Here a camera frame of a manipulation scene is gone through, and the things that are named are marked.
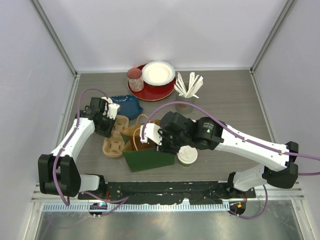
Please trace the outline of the white cup lid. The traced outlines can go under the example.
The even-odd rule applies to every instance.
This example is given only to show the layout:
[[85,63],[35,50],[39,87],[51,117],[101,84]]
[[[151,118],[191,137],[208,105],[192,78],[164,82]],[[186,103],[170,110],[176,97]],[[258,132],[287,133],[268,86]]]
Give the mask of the white cup lid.
[[197,149],[188,145],[182,146],[177,153],[177,159],[185,163],[194,163],[197,158]]

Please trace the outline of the cardboard cup carrier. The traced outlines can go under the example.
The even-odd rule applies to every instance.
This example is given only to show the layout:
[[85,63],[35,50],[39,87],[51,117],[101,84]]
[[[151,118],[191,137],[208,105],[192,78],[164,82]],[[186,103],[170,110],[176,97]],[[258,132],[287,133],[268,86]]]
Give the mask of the cardboard cup carrier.
[[109,158],[120,158],[123,155],[125,141],[122,132],[129,127],[129,119],[123,115],[117,115],[111,136],[103,141],[102,152]]

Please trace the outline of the blue shell-shaped dish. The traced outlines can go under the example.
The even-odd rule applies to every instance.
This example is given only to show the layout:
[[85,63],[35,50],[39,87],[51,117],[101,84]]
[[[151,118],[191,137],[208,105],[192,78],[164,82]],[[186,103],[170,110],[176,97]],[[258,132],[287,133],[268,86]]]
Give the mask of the blue shell-shaped dish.
[[140,106],[138,98],[134,95],[116,95],[110,98],[113,103],[120,105],[118,114],[127,117],[129,120],[135,119],[143,113],[144,109]]

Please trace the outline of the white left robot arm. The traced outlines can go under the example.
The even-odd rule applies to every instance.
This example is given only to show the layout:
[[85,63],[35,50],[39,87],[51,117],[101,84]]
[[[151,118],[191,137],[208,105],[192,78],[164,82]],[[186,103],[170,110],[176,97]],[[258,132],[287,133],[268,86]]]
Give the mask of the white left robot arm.
[[42,154],[38,159],[39,189],[42,194],[68,198],[89,191],[97,200],[106,195],[107,188],[102,183],[102,175],[81,175],[76,160],[93,133],[105,138],[111,136],[120,108],[110,98],[93,97],[89,105],[77,112],[62,142],[50,154]]

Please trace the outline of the green paper coffee cup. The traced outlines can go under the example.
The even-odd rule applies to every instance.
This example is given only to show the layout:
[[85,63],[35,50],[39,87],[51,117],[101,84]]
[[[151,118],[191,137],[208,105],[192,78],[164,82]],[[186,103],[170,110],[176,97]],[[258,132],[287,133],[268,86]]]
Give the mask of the green paper coffee cup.
[[193,164],[192,162],[183,162],[180,160],[178,162],[182,167],[190,167]]

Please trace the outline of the green brown paper bag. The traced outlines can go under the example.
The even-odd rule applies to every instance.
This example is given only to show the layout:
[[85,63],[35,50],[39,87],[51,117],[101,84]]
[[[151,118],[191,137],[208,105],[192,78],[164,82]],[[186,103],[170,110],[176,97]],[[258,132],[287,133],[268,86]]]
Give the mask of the green brown paper bag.
[[156,144],[140,142],[140,127],[142,121],[148,118],[145,114],[140,114],[134,125],[122,130],[121,136],[124,140],[122,154],[132,173],[141,172],[166,166],[175,163],[175,155],[155,151]]

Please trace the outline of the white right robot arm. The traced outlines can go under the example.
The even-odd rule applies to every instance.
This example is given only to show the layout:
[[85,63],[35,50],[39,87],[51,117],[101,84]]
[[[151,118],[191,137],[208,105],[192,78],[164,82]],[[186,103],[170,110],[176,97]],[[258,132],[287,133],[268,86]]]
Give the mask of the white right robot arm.
[[233,198],[265,184],[290,189],[298,178],[295,155],[299,145],[294,141],[272,143],[239,132],[225,123],[218,124],[210,117],[192,120],[171,111],[160,120],[158,133],[162,137],[158,147],[161,152],[175,154],[189,146],[197,150],[228,152],[257,162],[255,167],[229,174],[225,190]]

